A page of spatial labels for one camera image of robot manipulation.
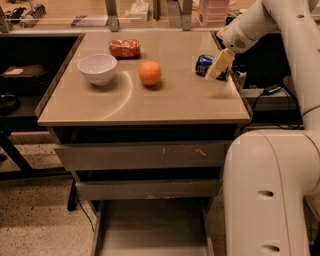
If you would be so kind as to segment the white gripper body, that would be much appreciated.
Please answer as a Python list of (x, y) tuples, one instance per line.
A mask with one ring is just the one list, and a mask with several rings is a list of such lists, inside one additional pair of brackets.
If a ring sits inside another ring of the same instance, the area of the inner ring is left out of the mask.
[(244, 53), (257, 42), (256, 20), (240, 15), (217, 32), (222, 44), (234, 53)]

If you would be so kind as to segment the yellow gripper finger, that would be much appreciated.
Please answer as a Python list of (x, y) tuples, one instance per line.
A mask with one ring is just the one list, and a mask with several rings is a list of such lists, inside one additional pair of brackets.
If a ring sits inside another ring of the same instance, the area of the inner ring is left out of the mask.
[(218, 52), (214, 57), (212, 64), (209, 66), (208, 71), (205, 75), (206, 80), (216, 79), (222, 72), (224, 72), (228, 67), (231, 66), (235, 59), (235, 53), (229, 49), (225, 48)]

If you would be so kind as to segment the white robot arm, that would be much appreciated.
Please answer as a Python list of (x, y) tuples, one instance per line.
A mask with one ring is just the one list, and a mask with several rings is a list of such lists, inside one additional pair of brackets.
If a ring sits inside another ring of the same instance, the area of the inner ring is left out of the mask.
[(319, 0), (256, 0), (218, 32), (244, 53), (280, 32), (303, 127), (255, 130), (228, 149), (223, 175), (227, 256), (310, 256), (303, 199), (319, 191), (320, 29), (311, 12)]

